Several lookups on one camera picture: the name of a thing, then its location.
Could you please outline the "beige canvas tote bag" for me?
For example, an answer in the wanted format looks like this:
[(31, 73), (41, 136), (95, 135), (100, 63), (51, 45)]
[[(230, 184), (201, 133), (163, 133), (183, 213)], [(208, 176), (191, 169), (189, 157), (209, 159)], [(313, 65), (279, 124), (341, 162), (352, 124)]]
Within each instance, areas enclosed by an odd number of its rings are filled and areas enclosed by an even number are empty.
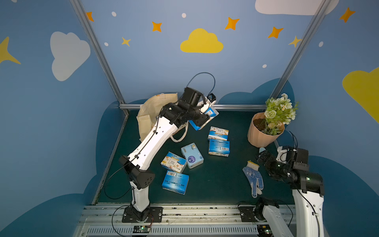
[(156, 124), (162, 107), (168, 103), (174, 103), (177, 100), (177, 93), (161, 93), (151, 97), (140, 106), (137, 121), (141, 142), (147, 137)]

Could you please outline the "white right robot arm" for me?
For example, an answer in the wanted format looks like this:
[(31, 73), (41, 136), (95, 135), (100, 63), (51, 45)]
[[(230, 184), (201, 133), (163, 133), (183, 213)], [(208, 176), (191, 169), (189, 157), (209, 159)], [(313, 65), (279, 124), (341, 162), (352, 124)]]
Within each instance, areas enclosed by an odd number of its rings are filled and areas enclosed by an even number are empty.
[(289, 184), (295, 201), (297, 236), (324, 236), (324, 181), (321, 175), (310, 172), (308, 150), (282, 146), (274, 156), (260, 148), (256, 159), (272, 179)]

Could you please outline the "tissue pack cream top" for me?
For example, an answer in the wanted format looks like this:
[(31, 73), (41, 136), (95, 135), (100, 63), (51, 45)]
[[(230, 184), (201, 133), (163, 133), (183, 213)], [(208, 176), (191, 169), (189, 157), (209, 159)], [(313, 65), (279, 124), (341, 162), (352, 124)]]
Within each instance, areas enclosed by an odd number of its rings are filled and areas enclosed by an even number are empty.
[(227, 141), (229, 136), (229, 130), (211, 126), (208, 134), (208, 140), (222, 140)]

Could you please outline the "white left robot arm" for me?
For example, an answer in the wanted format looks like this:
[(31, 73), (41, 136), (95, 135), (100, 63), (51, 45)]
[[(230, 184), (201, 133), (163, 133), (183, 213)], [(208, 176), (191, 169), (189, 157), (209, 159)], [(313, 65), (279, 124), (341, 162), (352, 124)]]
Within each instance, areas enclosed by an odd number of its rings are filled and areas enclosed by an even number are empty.
[(204, 125), (209, 120), (205, 112), (215, 102), (216, 96), (213, 93), (205, 96), (195, 89), (186, 87), (181, 98), (161, 107), (156, 124), (141, 144), (128, 156), (120, 157), (119, 162), (130, 181), (131, 210), (136, 221), (145, 222), (149, 216), (149, 185), (156, 176), (149, 171), (149, 167), (156, 153), (166, 140), (187, 122)]

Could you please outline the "blue tissue pack barcode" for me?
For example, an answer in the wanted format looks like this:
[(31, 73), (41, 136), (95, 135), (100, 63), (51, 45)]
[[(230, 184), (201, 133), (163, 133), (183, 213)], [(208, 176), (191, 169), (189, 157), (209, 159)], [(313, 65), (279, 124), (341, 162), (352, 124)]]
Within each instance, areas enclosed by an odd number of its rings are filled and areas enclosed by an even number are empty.
[(209, 155), (228, 157), (230, 152), (230, 141), (223, 141), (218, 139), (209, 140)]

